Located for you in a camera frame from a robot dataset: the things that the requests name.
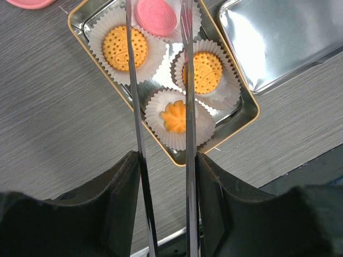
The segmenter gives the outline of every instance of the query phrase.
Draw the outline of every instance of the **rectangular baking tin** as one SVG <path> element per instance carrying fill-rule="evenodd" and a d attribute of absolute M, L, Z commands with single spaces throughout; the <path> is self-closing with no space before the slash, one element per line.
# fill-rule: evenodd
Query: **rectangular baking tin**
<path fill-rule="evenodd" d="M 228 0 L 218 20 L 255 95 L 343 51 L 342 0 Z"/>
<path fill-rule="evenodd" d="M 232 54 L 228 50 L 228 46 L 225 42 L 225 39 L 220 34 L 219 29 L 215 25 L 212 17 L 210 16 L 205 4 L 202 0 L 198 1 L 198 5 L 200 7 L 200 11 L 202 13 L 202 29 L 199 33 L 199 36 L 196 39 L 210 39 L 214 40 L 222 45 L 222 47 L 227 51 L 229 57 L 232 60 Z M 113 7 L 125 7 L 124 0 L 85 0 L 83 1 L 78 7 L 76 7 L 68 17 L 68 25 L 71 32 L 75 35 L 78 39 L 80 44 L 84 47 L 87 51 L 89 56 L 92 60 L 96 63 L 102 73 L 106 76 L 106 78 L 110 81 L 112 86 L 117 90 L 123 100 L 127 103 L 127 105 L 132 110 L 132 99 L 131 99 L 131 89 L 130 86 L 123 86 L 119 85 L 114 82 L 107 72 L 101 67 L 100 63 L 94 58 L 92 53 L 88 48 L 88 35 L 90 32 L 90 28 L 96 22 L 98 16 L 110 6 Z M 175 55 L 182 50 L 183 46 L 181 43 L 174 43 L 168 44 L 167 47 L 169 48 L 169 60 L 172 60 Z M 237 67 L 235 61 L 232 61 L 233 67 Z M 240 78 L 241 72 L 236 69 L 236 74 Z M 198 147 L 198 151 L 201 153 L 207 153 L 212 150 L 214 147 L 218 146 L 226 139 L 231 137 L 233 134 L 237 133 L 239 130 L 243 129 L 250 123 L 252 123 L 257 116 L 259 115 L 259 106 L 257 105 L 254 97 L 252 96 L 251 92 L 247 88 L 247 86 L 242 83 L 241 84 L 241 100 L 237 104 L 235 111 L 233 112 L 225 112 L 225 111 L 216 111 L 211 110 L 210 113 L 216 123 L 215 133 L 213 137 L 205 144 Z M 159 88 L 164 88 L 162 82 L 156 79 L 150 79 L 145 81 L 142 84 L 139 84 L 139 100 L 141 104 L 141 111 L 142 111 L 142 120 L 143 125 L 146 129 L 150 132 L 153 138 L 157 141 L 157 143 L 161 146 L 161 148 L 166 152 L 166 154 L 170 157 L 170 159 L 178 166 L 185 165 L 185 151 L 175 151 L 164 144 L 162 144 L 159 139 L 154 135 L 151 129 L 147 126 L 144 121 L 144 109 L 149 101 L 150 97 L 152 96 L 152 92 L 158 90 Z"/>

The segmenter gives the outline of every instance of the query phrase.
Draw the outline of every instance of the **pastry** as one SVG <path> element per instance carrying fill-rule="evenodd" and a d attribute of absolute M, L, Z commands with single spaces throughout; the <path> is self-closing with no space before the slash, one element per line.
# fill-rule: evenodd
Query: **pastry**
<path fill-rule="evenodd" d="M 139 68 L 147 57 L 148 47 L 140 31 L 132 28 L 131 34 L 135 67 Z M 106 61 L 113 68 L 119 71 L 129 71 L 128 41 L 125 26 L 115 27 L 107 34 L 103 41 L 102 51 Z"/>
<path fill-rule="evenodd" d="M 168 103 L 165 111 L 162 111 L 160 115 L 165 121 L 164 127 L 167 131 L 176 133 L 186 131 L 186 105 L 182 100 L 178 100 L 174 104 Z"/>
<path fill-rule="evenodd" d="M 176 27 L 176 14 L 164 0 L 139 0 L 135 16 L 142 28 L 156 36 L 167 36 Z"/>
<path fill-rule="evenodd" d="M 195 93 L 207 94 L 214 90 L 221 79 L 223 69 L 220 59 L 210 52 L 194 54 Z M 186 81 L 186 69 L 183 68 L 183 82 Z"/>

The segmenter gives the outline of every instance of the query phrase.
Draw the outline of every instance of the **white paper liner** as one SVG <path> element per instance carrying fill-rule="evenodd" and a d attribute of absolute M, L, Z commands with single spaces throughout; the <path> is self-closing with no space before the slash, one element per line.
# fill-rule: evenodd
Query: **white paper liner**
<path fill-rule="evenodd" d="M 181 43 L 182 42 L 182 35 L 181 35 L 181 25 L 180 25 L 180 13 L 181 13 L 181 4 L 182 0 L 164 0 L 166 1 L 171 8 L 173 8 L 175 14 L 176 14 L 176 19 L 177 19 L 177 24 L 175 29 L 173 30 L 172 33 L 170 33 L 168 36 L 156 36 L 153 35 L 159 39 L 163 39 L 166 42 L 170 43 Z M 137 28 L 141 28 L 139 25 L 136 16 L 135 16 L 135 8 L 137 6 L 137 3 L 139 0 L 132 0 L 132 26 Z M 201 13 L 200 13 L 200 8 L 198 7 L 197 2 L 193 2 L 193 8 L 192 8 L 192 21 L 193 21 L 193 39 L 199 34 L 200 32 L 200 27 L 202 25 L 202 18 L 201 18 Z"/>
<path fill-rule="evenodd" d="M 114 69 L 105 59 L 102 52 L 102 44 L 106 35 L 117 26 L 126 25 L 126 11 L 122 8 L 111 8 L 104 12 L 103 16 L 94 24 L 90 31 L 89 47 L 99 63 L 110 74 L 111 78 L 119 84 L 129 85 L 129 72 Z M 148 54 L 143 65 L 136 69 L 137 83 L 152 78 L 162 63 L 166 54 L 166 43 L 149 35 L 143 29 L 137 28 L 143 33 L 147 42 Z"/>
<path fill-rule="evenodd" d="M 193 43 L 194 54 L 197 52 L 211 52 L 216 55 L 223 67 L 223 74 L 219 81 L 218 86 L 207 94 L 195 94 L 195 97 L 207 104 L 209 107 L 217 110 L 230 110 L 238 102 L 241 95 L 241 86 L 234 74 L 234 70 L 230 67 L 229 59 L 221 47 L 212 40 L 200 40 Z M 175 80 L 176 84 L 185 90 L 183 82 L 183 67 L 184 67 L 184 52 L 180 53 L 180 57 L 175 63 Z"/>
<path fill-rule="evenodd" d="M 174 104 L 178 100 L 182 100 L 185 103 L 185 95 L 171 89 L 159 91 L 146 106 L 145 121 L 162 143 L 169 148 L 182 151 L 186 150 L 186 133 L 168 132 L 163 125 L 164 120 L 160 116 L 160 113 L 165 111 L 168 103 Z M 196 136 L 197 146 L 199 146 L 211 138 L 215 130 L 215 123 L 203 106 L 198 102 L 196 102 L 195 106 L 197 119 Z"/>

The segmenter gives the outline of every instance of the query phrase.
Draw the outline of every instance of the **tongs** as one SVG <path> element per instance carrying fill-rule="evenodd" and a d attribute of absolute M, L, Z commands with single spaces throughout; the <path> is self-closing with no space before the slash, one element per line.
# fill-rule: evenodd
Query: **tongs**
<path fill-rule="evenodd" d="M 129 73 L 130 73 L 130 82 L 131 82 L 131 97 L 133 104 L 133 114 L 135 116 L 135 125 L 136 125 L 136 136 L 138 144 L 138 153 L 139 153 L 139 167 L 140 167 L 140 177 L 141 184 L 143 188 L 143 198 L 146 214 L 146 226 L 148 232 L 149 240 L 149 252 L 150 256 L 158 256 L 158 245 L 157 245 L 157 236 L 156 236 L 156 226 L 154 218 L 154 210 L 152 205 L 150 184 L 148 169 L 146 165 L 146 154 L 145 154 L 145 145 L 143 137 L 143 128 L 141 124 L 140 116 L 140 105 L 137 93 L 137 79 L 136 79 L 136 67 L 135 67 L 135 56 L 133 54 L 132 42 L 131 42 L 131 0 L 126 0 L 126 36 L 128 40 L 128 52 L 129 52 Z"/>
<path fill-rule="evenodd" d="M 193 64 L 193 0 L 183 0 L 181 6 L 181 34 L 186 68 L 186 198 L 187 198 L 187 256 L 199 253 L 199 209 L 196 183 L 196 119 Z"/>

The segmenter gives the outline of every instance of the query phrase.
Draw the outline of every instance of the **gray wooden surface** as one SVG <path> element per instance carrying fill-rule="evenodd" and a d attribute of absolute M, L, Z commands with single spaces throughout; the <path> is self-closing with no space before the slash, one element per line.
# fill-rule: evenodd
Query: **gray wooden surface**
<path fill-rule="evenodd" d="M 40 11 L 0 1 L 0 190 L 54 198 L 136 149 L 133 114 L 70 33 L 57 0 Z M 215 13 L 220 4 L 207 0 Z M 257 121 L 208 155 L 254 186 L 343 142 L 343 54 L 257 98 Z M 185 226 L 185 168 L 145 131 L 159 239 Z M 143 197 L 132 250 L 147 245 Z"/>

